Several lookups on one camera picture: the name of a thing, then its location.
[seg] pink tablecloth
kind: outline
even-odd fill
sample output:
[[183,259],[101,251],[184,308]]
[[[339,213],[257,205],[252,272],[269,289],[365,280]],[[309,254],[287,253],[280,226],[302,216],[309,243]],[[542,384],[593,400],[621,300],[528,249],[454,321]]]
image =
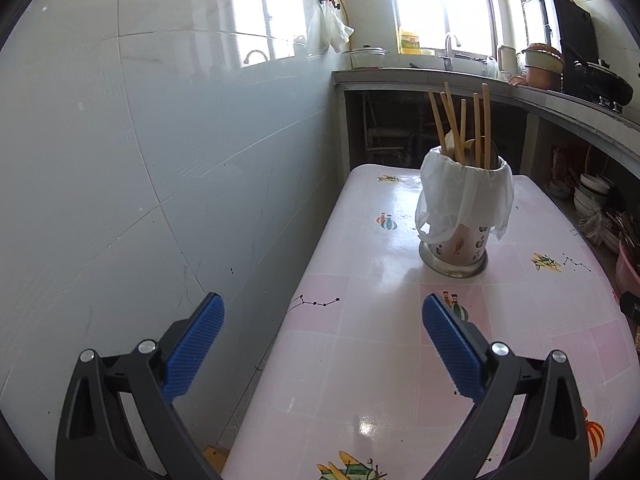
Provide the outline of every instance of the pink tablecloth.
[[[344,470],[351,460],[365,472],[377,466],[388,480],[421,479],[472,406],[422,327],[422,299],[432,292],[462,307],[488,341],[519,355],[544,359],[564,350],[588,412],[591,476],[606,465],[640,413],[632,337],[587,244],[532,181],[514,180],[509,227],[502,240],[491,236],[487,269],[456,280],[418,256],[419,172],[368,165],[350,174],[292,298],[225,480],[334,479],[329,462]],[[520,407],[513,403],[482,472],[500,462]]]

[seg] blue textured pad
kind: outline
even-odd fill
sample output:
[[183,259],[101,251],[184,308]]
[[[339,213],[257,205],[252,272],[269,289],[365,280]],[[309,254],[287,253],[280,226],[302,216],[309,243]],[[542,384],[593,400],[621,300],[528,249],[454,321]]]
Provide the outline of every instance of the blue textured pad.
[[162,396],[167,403],[184,395],[225,320],[225,305],[212,296],[166,360]]
[[484,397],[482,361],[435,294],[422,304],[422,323],[460,394],[477,404]]

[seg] wooden chopstick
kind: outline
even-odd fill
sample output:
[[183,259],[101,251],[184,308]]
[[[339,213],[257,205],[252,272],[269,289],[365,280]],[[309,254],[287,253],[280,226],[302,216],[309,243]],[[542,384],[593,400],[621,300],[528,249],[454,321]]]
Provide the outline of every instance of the wooden chopstick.
[[484,168],[491,169],[491,101],[489,85],[482,83],[482,104],[484,105]]
[[447,150],[447,145],[444,140],[444,128],[442,127],[442,121],[440,120],[440,112],[438,111],[438,105],[436,98],[433,95],[433,91],[429,88],[429,101],[431,101],[431,110],[433,110],[433,119],[436,123],[436,131],[438,132],[438,140],[440,141],[440,153],[445,156],[450,156]]
[[[447,95],[447,99],[449,100],[449,106],[451,107],[451,110],[453,112],[456,111],[454,105],[453,105],[453,99],[451,98],[451,90],[449,90],[449,83],[447,83],[446,81],[444,82],[444,93]],[[453,123],[456,125],[456,131],[458,131],[458,123],[456,122],[456,114],[453,114]]]
[[458,127],[456,126],[456,114],[450,106],[449,99],[444,92],[440,92],[442,102],[444,104],[444,110],[447,113],[447,119],[449,120],[449,126],[451,126],[451,135],[453,135],[453,144],[456,150],[456,161],[460,164],[466,164],[465,149],[460,143],[460,136],[458,135]]
[[466,99],[460,101],[460,143],[462,149],[465,149],[466,141]]
[[474,143],[476,147],[476,168],[480,168],[482,166],[481,158],[482,158],[482,140],[481,137],[481,129],[480,125],[480,97],[478,94],[474,94],[474,122],[476,126],[476,142]]

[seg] silver bolt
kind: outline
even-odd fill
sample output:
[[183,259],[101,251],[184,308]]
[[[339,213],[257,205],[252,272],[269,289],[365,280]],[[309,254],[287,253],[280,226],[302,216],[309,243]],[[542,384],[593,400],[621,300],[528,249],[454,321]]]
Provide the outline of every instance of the silver bolt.
[[491,345],[491,351],[496,355],[507,355],[509,347],[504,343],[494,343]]
[[91,359],[93,359],[95,357],[94,351],[93,350],[84,350],[81,354],[80,354],[80,360],[83,363],[88,363]]
[[156,343],[151,339],[146,339],[138,345],[138,352],[141,354],[151,354],[156,349]]
[[554,350],[551,357],[556,363],[564,363],[566,361],[566,354],[561,350]]

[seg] yellow bottle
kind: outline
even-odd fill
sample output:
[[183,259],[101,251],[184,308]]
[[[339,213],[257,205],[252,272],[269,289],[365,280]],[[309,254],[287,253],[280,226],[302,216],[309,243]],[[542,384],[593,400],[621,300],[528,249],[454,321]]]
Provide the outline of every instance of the yellow bottle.
[[400,27],[399,36],[400,54],[420,54],[420,40],[417,32]]

